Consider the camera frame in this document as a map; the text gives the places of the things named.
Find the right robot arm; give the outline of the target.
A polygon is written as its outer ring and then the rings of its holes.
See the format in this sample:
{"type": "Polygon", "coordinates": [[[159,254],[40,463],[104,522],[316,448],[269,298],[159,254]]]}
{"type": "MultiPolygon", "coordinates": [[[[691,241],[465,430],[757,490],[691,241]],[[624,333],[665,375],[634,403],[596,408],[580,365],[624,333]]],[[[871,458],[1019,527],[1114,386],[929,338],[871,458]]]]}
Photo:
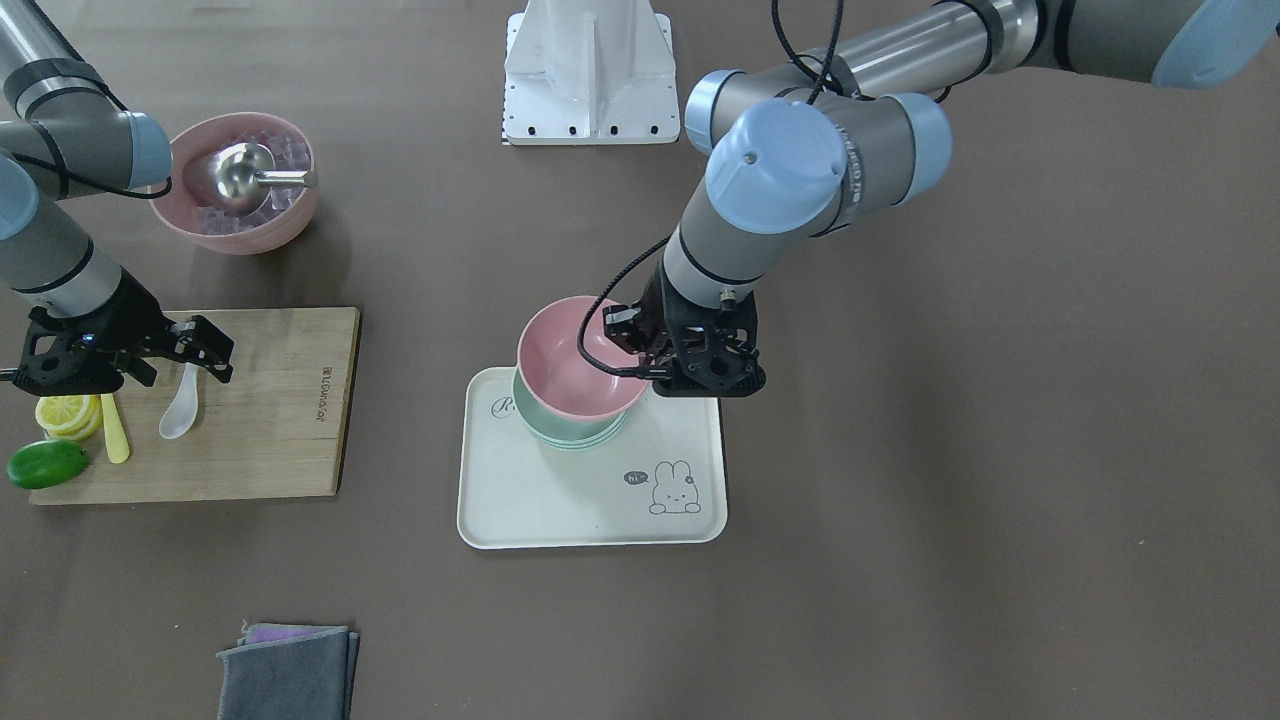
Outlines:
{"type": "Polygon", "coordinates": [[[160,199],[173,156],[161,126],[129,110],[35,1],[1,5],[3,284],[29,304],[20,359],[3,380],[37,397],[110,395],[151,361],[233,377],[233,341],[207,318],[177,322],[61,202],[160,199]]]}

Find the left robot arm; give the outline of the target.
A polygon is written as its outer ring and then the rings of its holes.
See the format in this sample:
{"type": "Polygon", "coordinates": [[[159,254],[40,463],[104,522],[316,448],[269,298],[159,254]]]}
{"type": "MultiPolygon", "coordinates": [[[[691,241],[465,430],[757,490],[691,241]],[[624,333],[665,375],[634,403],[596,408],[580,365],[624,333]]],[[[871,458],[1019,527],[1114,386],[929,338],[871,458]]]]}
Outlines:
{"type": "Polygon", "coordinates": [[[596,299],[576,338],[595,369],[666,397],[746,397],[765,383],[754,290],[794,243],[936,186],[954,154],[955,86],[1020,67],[1212,88],[1277,33],[1275,1],[937,1],[833,35],[781,67],[717,70],[689,95],[704,177],[631,305],[596,299]]]}

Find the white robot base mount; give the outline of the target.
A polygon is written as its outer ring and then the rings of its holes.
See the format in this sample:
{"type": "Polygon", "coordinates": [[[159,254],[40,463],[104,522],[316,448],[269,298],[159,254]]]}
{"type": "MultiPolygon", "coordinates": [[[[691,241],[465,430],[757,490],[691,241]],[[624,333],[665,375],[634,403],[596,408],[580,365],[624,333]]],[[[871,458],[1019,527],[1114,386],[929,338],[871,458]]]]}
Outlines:
{"type": "Polygon", "coordinates": [[[506,23],[509,146],[672,143],[682,129],[671,19],[649,1],[530,1],[506,23]]]}

